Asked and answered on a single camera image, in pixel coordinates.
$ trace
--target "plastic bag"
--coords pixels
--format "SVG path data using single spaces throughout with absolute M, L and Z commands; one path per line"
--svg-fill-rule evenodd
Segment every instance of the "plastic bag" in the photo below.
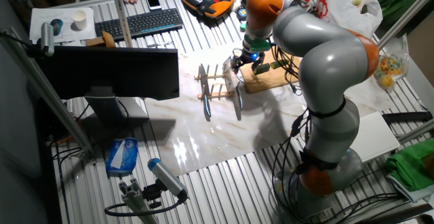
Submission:
M 109 176 L 131 174 L 136 167 L 138 154 L 135 138 L 116 139 L 113 141 L 106 161 L 106 171 Z
M 318 0 L 318 17 L 372 38 L 382 20 L 381 6 L 377 0 Z
M 395 81 L 404 78 L 408 73 L 407 34 L 401 38 L 394 38 L 385 46 L 387 53 L 380 57 L 374 76 L 378 85 L 385 90 L 392 90 Z

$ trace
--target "monitor stand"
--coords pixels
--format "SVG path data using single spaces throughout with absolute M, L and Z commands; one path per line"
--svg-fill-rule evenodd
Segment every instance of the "monitor stand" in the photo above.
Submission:
M 93 86 L 85 99 L 95 112 L 83 120 L 83 125 L 94 143 L 131 136 L 135 128 L 149 120 L 148 115 L 133 98 L 117 98 L 112 87 Z M 127 109 L 130 115 L 128 119 L 125 109 L 118 101 Z

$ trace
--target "knife rack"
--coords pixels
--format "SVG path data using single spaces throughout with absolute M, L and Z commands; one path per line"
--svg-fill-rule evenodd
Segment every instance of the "knife rack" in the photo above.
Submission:
M 208 98 L 226 98 L 226 97 L 232 96 L 227 91 L 222 92 L 222 88 L 223 88 L 224 84 L 220 84 L 220 89 L 218 90 L 218 92 L 212 92 L 214 90 L 214 85 L 215 84 L 212 84 L 212 86 L 211 86 L 210 96 L 208 96 Z M 197 95 L 197 99 L 199 99 L 199 100 L 203 99 L 204 91 L 205 91 L 205 86 L 202 86 L 202 93 Z
M 226 68 L 226 63 L 223 64 L 223 72 L 225 68 Z M 217 71 L 218 71 L 218 64 L 216 65 L 216 70 L 214 71 L 214 75 L 208 75 L 210 72 L 210 65 L 208 65 L 206 69 L 206 77 L 208 79 L 224 78 L 224 73 L 222 73 L 221 75 L 217 75 Z M 197 72 L 197 76 L 195 76 L 195 80 L 197 81 L 200 79 L 201 79 L 201 66 L 199 65 L 199 71 Z
M 210 65 L 208 65 L 207 69 L 206 69 L 206 77 L 207 79 L 215 79 L 215 78 L 224 78 L 224 70 L 226 69 L 226 63 L 223 64 L 223 72 L 222 74 L 218 75 L 218 64 L 216 65 L 216 68 L 214 70 L 214 74 L 213 75 L 209 75 L 210 72 Z M 201 79 L 201 66 L 199 65 L 199 71 L 197 73 L 197 76 L 195 76 L 195 80 L 200 80 Z M 219 86 L 218 92 L 213 92 L 214 87 L 215 86 Z M 208 98 L 226 98 L 226 97 L 230 97 L 230 96 L 234 96 L 234 94 L 231 94 L 230 92 L 227 91 L 223 91 L 223 86 L 226 87 L 226 84 L 220 83 L 220 84 L 212 84 L 211 89 L 210 89 L 210 96 L 208 96 Z M 205 90 L 205 86 L 202 86 L 202 93 L 197 95 L 197 99 L 202 100 L 203 99 L 203 93 Z

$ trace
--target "computer monitor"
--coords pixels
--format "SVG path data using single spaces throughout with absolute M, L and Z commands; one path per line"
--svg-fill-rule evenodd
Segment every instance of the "computer monitor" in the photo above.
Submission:
M 179 97 L 177 50 L 56 46 L 53 56 L 36 61 L 61 99 L 85 97 L 96 116 L 84 124 L 97 134 L 124 124 L 117 97 Z M 134 101 L 124 104 L 146 116 Z

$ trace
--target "blade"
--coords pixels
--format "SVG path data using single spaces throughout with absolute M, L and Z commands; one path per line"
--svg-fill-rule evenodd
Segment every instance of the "blade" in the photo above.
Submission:
M 205 68 L 203 67 L 203 64 L 201 64 L 201 87 L 205 86 L 205 90 L 203 91 L 203 94 L 206 96 L 210 96 L 210 87 L 208 85 L 208 77 L 205 72 Z

